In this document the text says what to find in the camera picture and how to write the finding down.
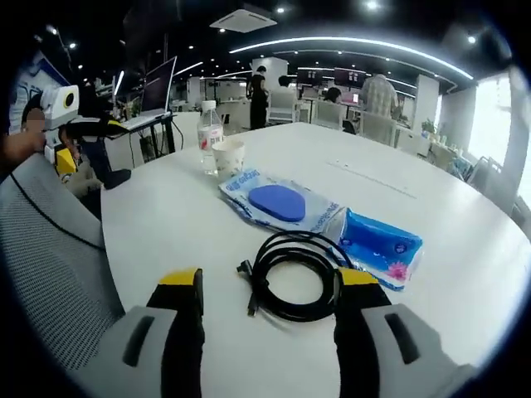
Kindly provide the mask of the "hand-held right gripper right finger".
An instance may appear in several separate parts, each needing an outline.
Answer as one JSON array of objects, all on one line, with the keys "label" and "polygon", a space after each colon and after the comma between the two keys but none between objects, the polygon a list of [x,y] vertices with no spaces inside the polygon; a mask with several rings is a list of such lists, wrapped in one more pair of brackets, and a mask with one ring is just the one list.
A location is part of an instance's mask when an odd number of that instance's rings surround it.
[{"label": "hand-held right gripper right finger", "polygon": [[443,351],[439,333],[390,303],[372,275],[340,268],[334,342],[342,397],[452,397],[476,369]]}]

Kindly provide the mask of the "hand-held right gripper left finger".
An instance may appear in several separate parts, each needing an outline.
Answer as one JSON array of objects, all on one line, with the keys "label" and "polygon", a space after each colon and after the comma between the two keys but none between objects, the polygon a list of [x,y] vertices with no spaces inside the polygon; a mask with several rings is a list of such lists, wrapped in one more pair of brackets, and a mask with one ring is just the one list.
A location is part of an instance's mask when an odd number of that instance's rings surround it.
[{"label": "hand-held right gripper left finger", "polygon": [[202,317],[202,269],[167,274],[103,334],[76,380],[90,397],[199,397]]}]

